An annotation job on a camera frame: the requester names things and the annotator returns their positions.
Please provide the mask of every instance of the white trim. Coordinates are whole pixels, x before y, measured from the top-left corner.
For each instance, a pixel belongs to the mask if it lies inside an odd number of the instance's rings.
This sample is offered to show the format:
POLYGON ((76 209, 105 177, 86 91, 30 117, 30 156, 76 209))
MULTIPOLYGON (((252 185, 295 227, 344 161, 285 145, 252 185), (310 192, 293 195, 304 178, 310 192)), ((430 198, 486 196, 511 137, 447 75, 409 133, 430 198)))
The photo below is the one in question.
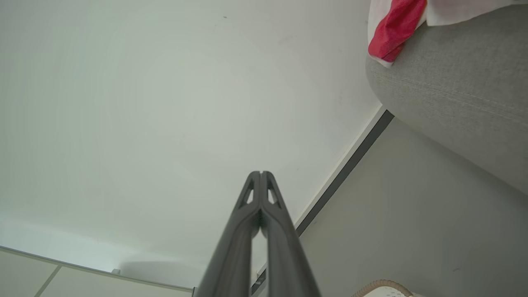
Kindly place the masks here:
MULTIPOLYGON (((374 128, 374 125, 378 122, 378 120, 381 118, 383 113, 387 109, 380 103, 377 109, 372 113, 372 116, 369 118, 369 120, 366 122, 366 124, 363 126, 361 131, 358 133, 356 138, 352 140, 352 143, 350 146, 348 146, 348 149, 345 151, 343 156, 339 159, 337 164, 335 165, 334 169, 330 173, 330 175, 326 178, 323 185, 319 188, 317 193, 312 197, 308 205, 304 208, 304 210, 301 212, 300 216, 295 220, 294 226, 297 229, 299 227, 300 223, 306 218, 308 213, 312 210, 314 205, 319 201, 323 193, 328 189, 330 184, 334 181, 336 176, 341 172, 341 169, 345 167, 345 164, 350 160, 352 155, 356 152, 359 145, 365 140, 365 137, 370 133, 372 128, 374 128)), ((268 262, 266 262, 262 268, 257 272, 257 277, 259 277, 264 270, 268 267, 268 262)))

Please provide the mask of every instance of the gray fabric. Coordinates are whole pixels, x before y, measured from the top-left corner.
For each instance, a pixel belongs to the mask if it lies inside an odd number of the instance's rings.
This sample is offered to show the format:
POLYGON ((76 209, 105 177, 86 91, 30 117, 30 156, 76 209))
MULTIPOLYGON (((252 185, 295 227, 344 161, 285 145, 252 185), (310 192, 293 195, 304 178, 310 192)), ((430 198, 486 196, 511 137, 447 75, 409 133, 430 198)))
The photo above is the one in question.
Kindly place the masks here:
POLYGON ((396 117, 528 193, 528 5, 422 26, 369 83, 396 117))

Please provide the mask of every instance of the brown braided rim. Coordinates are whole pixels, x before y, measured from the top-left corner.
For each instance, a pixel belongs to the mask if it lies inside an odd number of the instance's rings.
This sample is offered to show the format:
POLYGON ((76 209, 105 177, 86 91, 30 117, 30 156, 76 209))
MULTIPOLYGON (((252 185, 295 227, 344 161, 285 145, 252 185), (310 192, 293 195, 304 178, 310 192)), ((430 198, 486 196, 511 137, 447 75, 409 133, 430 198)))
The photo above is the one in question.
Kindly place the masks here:
POLYGON ((402 294, 405 295, 406 297, 412 296, 411 291, 407 290, 407 288, 405 288, 404 286, 400 285, 397 282, 393 282, 389 280, 377 280, 377 281, 373 281, 372 283, 364 286, 361 290, 359 290, 357 293, 352 295, 352 297, 364 297, 365 295, 369 294, 370 292, 374 291, 375 289, 381 286, 393 287, 396 290, 402 292, 402 294))

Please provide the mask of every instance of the red and white cloth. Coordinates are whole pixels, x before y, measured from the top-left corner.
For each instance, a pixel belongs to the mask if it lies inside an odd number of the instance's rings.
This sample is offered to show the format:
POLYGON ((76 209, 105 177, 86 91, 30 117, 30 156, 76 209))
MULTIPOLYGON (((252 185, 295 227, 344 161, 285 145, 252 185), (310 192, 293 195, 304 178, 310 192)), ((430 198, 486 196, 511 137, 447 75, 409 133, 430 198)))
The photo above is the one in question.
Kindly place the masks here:
POLYGON ((407 40, 423 22, 428 26, 451 25, 528 0, 371 0, 369 55, 390 67, 407 40))

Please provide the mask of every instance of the red stripe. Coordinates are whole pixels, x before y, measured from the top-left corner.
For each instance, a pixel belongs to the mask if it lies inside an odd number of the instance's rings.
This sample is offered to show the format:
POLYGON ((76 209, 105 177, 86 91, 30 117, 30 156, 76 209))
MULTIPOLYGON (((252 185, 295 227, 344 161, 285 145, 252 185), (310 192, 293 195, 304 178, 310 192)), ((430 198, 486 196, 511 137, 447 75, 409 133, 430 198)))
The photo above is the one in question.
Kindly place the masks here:
POLYGON ((389 13, 381 20, 369 44, 369 54, 394 62, 403 43, 414 33, 427 0, 393 0, 389 13))

